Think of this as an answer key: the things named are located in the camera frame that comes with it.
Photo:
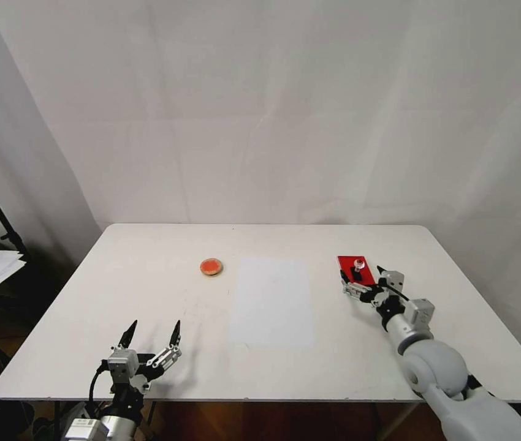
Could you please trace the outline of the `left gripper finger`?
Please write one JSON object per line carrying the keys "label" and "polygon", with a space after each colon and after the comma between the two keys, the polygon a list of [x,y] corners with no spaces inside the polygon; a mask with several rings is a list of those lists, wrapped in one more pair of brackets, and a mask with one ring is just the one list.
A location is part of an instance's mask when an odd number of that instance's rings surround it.
{"label": "left gripper finger", "polygon": [[138,320],[134,320],[129,328],[123,332],[120,341],[117,345],[119,349],[128,349],[134,337],[134,333],[138,324]]}
{"label": "left gripper finger", "polygon": [[152,356],[146,365],[152,369],[163,368],[168,369],[177,362],[182,355],[180,350],[181,341],[181,320],[178,320],[172,331],[169,344],[160,352]]}

